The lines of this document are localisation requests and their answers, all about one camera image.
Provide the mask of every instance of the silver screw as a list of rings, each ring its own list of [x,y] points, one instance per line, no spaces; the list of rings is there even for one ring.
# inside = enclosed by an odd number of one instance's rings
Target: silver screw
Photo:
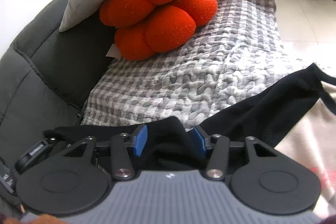
[[[120,177],[120,178],[128,178],[132,175],[132,171],[129,170],[129,169],[124,169],[124,168],[121,168],[121,169],[118,169],[117,172],[115,173],[115,175],[117,177]]]
[[[207,170],[207,176],[213,179],[219,179],[220,177],[223,176],[223,172],[218,169],[210,169]]]

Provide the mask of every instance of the beige fabric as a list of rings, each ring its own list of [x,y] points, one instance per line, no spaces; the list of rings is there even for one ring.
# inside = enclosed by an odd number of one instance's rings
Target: beige fabric
[[[336,86],[321,82],[336,100]],[[322,193],[314,213],[320,218],[336,214],[336,115],[319,99],[275,147],[313,171]]]

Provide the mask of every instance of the checkered blanket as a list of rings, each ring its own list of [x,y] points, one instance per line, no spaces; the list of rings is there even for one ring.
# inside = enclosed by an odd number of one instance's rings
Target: checkered blanket
[[[176,50],[113,60],[82,124],[120,126],[176,116],[185,128],[256,95],[305,65],[283,52],[275,0],[218,0],[214,18]]]

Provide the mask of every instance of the gray sofa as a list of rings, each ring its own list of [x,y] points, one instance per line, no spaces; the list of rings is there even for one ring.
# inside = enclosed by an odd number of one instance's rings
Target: gray sofa
[[[80,123],[91,89],[105,73],[115,29],[98,12],[60,33],[68,0],[53,0],[15,38],[0,60],[0,157],[15,161],[42,131]],[[19,210],[0,199],[0,212]]]

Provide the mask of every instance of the plush toy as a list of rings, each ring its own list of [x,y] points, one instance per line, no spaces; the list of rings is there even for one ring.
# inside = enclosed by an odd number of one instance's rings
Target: plush toy
[[[118,28],[116,46],[136,61],[181,46],[216,11],[217,0],[105,0],[100,20]]]

